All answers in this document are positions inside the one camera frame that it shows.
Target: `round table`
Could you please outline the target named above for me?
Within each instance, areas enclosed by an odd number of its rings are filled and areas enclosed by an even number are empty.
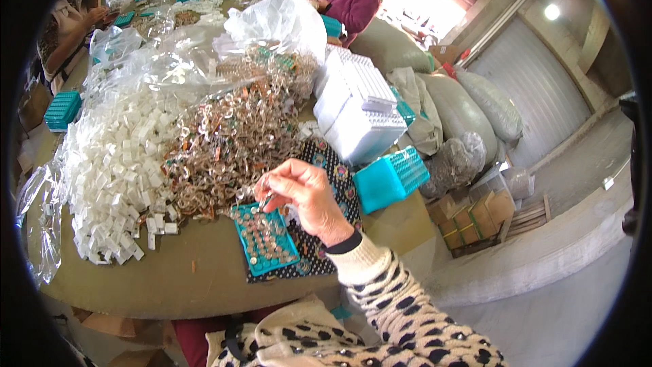
[[[63,90],[78,87],[87,71],[87,58],[71,72]],[[307,105],[300,118],[310,119]],[[61,137],[46,130],[35,166],[52,159]],[[38,229],[40,204],[26,218],[27,230]],[[136,240],[145,252],[141,261],[124,265],[93,265],[79,258],[72,241],[72,216],[61,216],[61,267],[51,284],[40,290],[69,305],[122,317],[192,319],[234,314],[288,302],[318,290],[336,287],[336,275],[308,276],[247,283],[247,264],[232,220],[191,220],[179,235],[157,238],[157,250],[147,248],[146,233]],[[367,235],[398,254],[434,236],[434,228],[419,192],[370,216],[363,216]],[[28,237],[30,258],[38,263],[38,232]]]

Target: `hand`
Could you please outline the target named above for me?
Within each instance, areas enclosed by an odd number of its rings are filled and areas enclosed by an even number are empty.
[[[109,13],[109,9],[104,6],[94,7],[90,9],[84,17],[84,25],[86,30],[92,28],[96,23],[100,22]]]
[[[254,189],[256,200],[264,199],[270,191],[276,196],[267,203],[264,212],[293,203],[298,208],[303,229],[322,240],[326,247],[339,244],[354,233],[332,196],[324,169],[288,159],[258,180]]]
[[[322,12],[330,4],[328,0],[317,0],[317,11]]]

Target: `pink fleece jacket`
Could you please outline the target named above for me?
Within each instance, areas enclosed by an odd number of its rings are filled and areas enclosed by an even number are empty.
[[[326,16],[344,25],[348,36],[342,45],[348,47],[358,33],[367,28],[380,8],[380,0],[328,0]]]

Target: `light bulb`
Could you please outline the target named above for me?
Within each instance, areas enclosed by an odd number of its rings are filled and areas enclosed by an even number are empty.
[[[555,4],[549,4],[543,11],[543,14],[545,14],[550,20],[555,20],[559,17],[559,8]]]

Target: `cream sweater with black spots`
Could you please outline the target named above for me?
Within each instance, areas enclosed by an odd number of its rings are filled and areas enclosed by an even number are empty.
[[[238,347],[249,361],[240,362],[221,346],[224,332],[208,333],[207,366],[507,366],[489,339],[456,324],[430,304],[428,295],[389,249],[378,248],[363,236],[350,251],[329,257],[337,266],[340,282],[364,310],[383,344],[365,346],[311,296],[275,311],[257,325],[244,325]]]

